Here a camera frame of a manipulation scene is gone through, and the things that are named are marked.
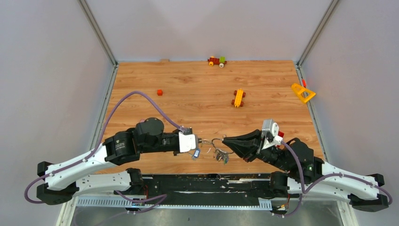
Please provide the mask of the blue tagged key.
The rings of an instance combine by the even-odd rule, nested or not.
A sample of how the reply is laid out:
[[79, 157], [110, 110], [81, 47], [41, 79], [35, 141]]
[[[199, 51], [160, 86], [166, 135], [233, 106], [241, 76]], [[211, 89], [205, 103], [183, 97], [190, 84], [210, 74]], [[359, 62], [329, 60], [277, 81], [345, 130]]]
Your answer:
[[194, 161], [197, 160], [199, 158], [200, 152], [201, 152], [201, 149], [199, 149], [199, 148], [195, 149], [194, 152], [191, 153], [192, 160], [194, 160]]

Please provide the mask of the keyring with colourful keys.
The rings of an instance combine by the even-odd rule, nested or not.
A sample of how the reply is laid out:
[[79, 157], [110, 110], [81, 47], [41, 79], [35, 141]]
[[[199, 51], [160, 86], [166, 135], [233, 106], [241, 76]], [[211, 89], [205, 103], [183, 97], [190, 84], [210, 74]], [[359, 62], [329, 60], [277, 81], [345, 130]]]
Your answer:
[[214, 155], [213, 158], [217, 161], [217, 162], [222, 162], [223, 165], [227, 164], [229, 162], [230, 159], [230, 155], [233, 154], [233, 151], [225, 151], [219, 147], [216, 146], [215, 141], [224, 141], [224, 139], [227, 138], [226, 135], [223, 135], [222, 138], [213, 138], [211, 140], [209, 139], [202, 139], [202, 138], [198, 138], [198, 142], [200, 144], [200, 146], [203, 145], [210, 145], [211, 148], [214, 149]]

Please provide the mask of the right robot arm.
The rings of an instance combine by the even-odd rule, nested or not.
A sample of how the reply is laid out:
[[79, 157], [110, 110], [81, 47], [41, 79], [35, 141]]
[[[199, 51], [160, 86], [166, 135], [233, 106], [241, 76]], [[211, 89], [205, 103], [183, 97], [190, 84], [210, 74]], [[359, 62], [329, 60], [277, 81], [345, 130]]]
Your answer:
[[314, 150], [299, 138], [285, 142], [283, 136], [280, 131], [256, 129], [245, 135], [224, 137], [222, 143], [245, 162], [259, 159], [278, 168], [270, 174], [268, 189], [272, 197], [336, 198], [365, 212], [377, 212], [392, 204], [392, 196], [383, 189], [383, 175], [362, 176], [340, 169], [314, 156]]

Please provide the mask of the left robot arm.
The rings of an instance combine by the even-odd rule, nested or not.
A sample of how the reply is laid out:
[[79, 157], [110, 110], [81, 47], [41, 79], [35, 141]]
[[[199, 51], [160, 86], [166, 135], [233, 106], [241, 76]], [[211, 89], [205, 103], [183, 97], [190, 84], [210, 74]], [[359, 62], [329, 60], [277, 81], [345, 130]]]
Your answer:
[[177, 155], [197, 147], [198, 137], [191, 128], [164, 132], [160, 119], [148, 118], [69, 161], [39, 163], [37, 174], [44, 182], [37, 186], [36, 197], [47, 205], [58, 205], [82, 194], [101, 191], [144, 194], [147, 186], [140, 169], [128, 168], [114, 174], [98, 174], [98, 171], [138, 161], [144, 153], [173, 152]]

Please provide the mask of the yellow brown toy car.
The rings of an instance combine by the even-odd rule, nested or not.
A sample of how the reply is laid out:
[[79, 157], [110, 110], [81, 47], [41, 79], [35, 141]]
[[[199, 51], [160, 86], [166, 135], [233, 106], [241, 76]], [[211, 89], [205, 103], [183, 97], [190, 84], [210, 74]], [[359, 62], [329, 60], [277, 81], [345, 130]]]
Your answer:
[[246, 93], [243, 89], [238, 89], [234, 91], [234, 99], [232, 100], [231, 104], [235, 108], [242, 107], [244, 105], [243, 98], [246, 96]]

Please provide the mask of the yellow triangular toy piece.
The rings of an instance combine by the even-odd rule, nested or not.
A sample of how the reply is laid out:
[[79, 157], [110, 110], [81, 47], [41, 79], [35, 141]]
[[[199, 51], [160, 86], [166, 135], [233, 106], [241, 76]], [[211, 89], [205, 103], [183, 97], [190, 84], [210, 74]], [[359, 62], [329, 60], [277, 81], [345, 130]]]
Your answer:
[[311, 99], [313, 99], [316, 96], [315, 92], [297, 83], [292, 84], [291, 89], [303, 104], [308, 103]]

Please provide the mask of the red green toy car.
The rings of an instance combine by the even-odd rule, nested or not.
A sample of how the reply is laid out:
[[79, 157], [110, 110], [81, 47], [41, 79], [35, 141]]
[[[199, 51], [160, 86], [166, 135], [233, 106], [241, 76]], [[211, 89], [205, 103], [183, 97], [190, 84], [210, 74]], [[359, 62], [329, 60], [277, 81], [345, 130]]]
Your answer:
[[224, 56], [221, 56], [219, 58], [211, 56], [208, 60], [208, 65], [209, 66], [219, 66], [220, 68], [224, 68], [226, 64], [228, 64], [228, 61], [226, 61], [226, 58]]

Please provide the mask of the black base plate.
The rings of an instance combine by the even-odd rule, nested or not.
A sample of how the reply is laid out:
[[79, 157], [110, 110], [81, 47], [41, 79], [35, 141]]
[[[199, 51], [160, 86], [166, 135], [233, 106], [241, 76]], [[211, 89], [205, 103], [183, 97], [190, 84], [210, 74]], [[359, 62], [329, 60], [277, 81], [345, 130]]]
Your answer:
[[123, 195], [147, 198], [166, 194], [164, 205], [192, 206], [257, 206], [259, 199], [288, 197], [278, 190], [270, 174], [144, 174], [141, 182]]

